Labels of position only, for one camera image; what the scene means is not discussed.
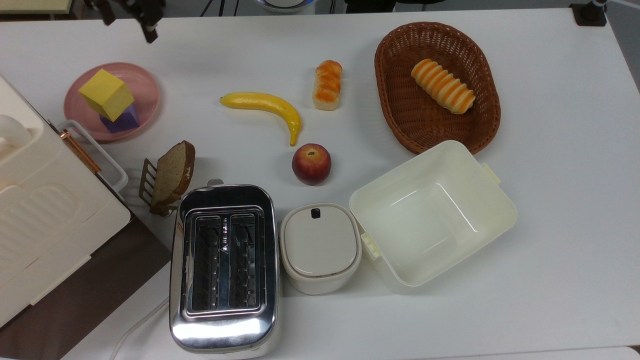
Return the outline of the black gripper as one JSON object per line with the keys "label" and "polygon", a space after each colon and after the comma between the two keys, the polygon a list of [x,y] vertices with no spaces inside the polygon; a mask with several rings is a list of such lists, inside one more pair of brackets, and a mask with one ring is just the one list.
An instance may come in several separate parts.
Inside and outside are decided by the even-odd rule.
{"label": "black gripper", "polygon": [[147,43],[151,44],[158,38],[156,27],[163,18],[166,0],[85,0],[85,5],[97,10],[107,27],[116,19],[112,3],[119,5],[134,19],[141,21],[142,34]]}

